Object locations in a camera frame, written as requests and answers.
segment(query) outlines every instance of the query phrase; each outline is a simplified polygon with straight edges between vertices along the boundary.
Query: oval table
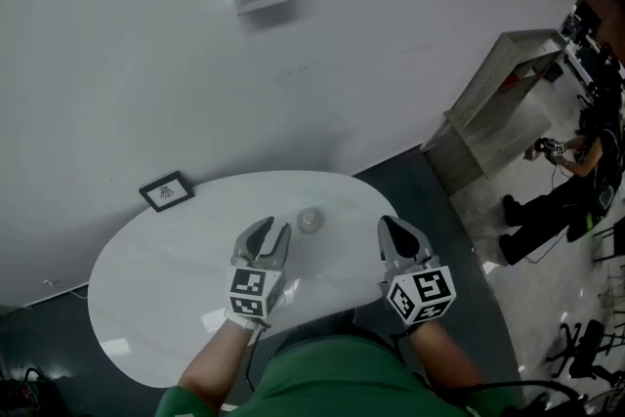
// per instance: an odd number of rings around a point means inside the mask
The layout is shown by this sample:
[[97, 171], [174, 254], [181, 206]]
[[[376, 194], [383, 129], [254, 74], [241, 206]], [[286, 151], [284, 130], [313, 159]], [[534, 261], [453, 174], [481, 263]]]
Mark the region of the oval table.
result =
[[[173, 386], [224, 322], [226, 268], [238, 235], [275, 216], [291, 224], [287, 282], [265, 336], [381, 297], [377, 224], [396, 212], [376, 189], [338, 174], [278, 171], [194, 187], [164, 212], [145, 210], [104, 248], [89, 284], [89, 316], [106, 355], [126, 375]], [[325, 223], [298, 231], [317, 207]]]

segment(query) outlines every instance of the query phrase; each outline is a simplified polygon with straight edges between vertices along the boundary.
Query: small framed picture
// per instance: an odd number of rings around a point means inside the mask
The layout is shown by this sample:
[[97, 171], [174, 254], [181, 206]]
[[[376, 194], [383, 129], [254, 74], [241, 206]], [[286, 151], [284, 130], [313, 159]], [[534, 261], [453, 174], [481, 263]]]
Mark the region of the small framed picture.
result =
[[140, 188], [139, 193], [156, 212], [162, 212], [193, 198], [191, 186], [178, 171]]

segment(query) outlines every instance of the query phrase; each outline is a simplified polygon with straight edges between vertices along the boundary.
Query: gray floor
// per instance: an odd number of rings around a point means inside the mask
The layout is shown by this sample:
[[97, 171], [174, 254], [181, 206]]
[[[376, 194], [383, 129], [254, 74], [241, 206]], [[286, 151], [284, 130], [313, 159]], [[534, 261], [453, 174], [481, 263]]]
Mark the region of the gray floor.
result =
[[[539, 82], [529, 99], [542, 106], [552, 122], [547, 136], [567, 140], [574, 136], [579, 117], [576, 95], [582, 92], [581, 84], [565, 67], [564, 75], [550, 84]], [[507, 166], [495, 179], [480, 179], [455, 193], [451, 202], [469, 233], [476, 252], [487, 271], [487, 280], [495, 293], [506, 318], [513, 340], [523, 379], [549, 377], [553, 367], [543, 362], [546, 354], [562, 343], [559, 325], [562, 321], [573, 325], [594, 318], [614, 324], [612, 304], [599, 297], [609, 286], [607, 277], [622, 275], [620, 266], [625, 263], [615, 259], [593, 264], [594, 256], [612, 253], [612, 239], [593, 239], [591, 235], [573, 243], [563, 238], [538, 265], [523, 260], [513, 267], [493, 267], [501, 263], [497, 238], [503, 232], [514, 232], [506, 227], [501, 210], [501, 198], [512, 194], [525, 203], [552, 188], [554, 167], [544, 158], [528, 162], [522, 158]], [[554, 185], [565, 181], [556, 171]], [[608, 228], [625, 215], [625, 203], [618, 198], [599, 229]], [[547, 242], [529, 257], [536, 260], [544, 255], [556, 238]], [[613, 286], [622, 286], [614, 281]], [[625, 321], [625, 315], [618, 323]], [[617, 349], [608, 357], [600, 354], [596, 363], [610, 370], [625, 366], [625, 348]], [[603, 381], [572, 381], [564, 372], [562, 380], [578, 391], [591, 395], [608, 389]]]
[[[485, 379], [518, 380], [504, 316], [472, 252], [469, 236], [423, 155], [407, 152], [357, 177], [380, 190], [402, 218], [421, 228], [443, 263], [451, 267], [458, 299], [443, 323]], [[355, 323], [386, 340], [402, 330], [396, 314], [387, 311], [382, 301], [359, 308]], [[260, 380], [284, 336], [260, 343], [250, 370], [252, 381]], [[405, 348], [404, 357], [410, 360]], [[74, 415], [149, 416], [162, 395], [161, 390], [137, 384], [115, 368], [93, 334], [86, 302], [70, 295], [0, 318], [0, 355], [7, 373], [15, 378], [28, 366], [40, 367], [54, 378]], [[418, 368], [414, 358], [409, 366]], [[239, 377], [229, 402], [240, 404], [249, 397], [247, 384]]]

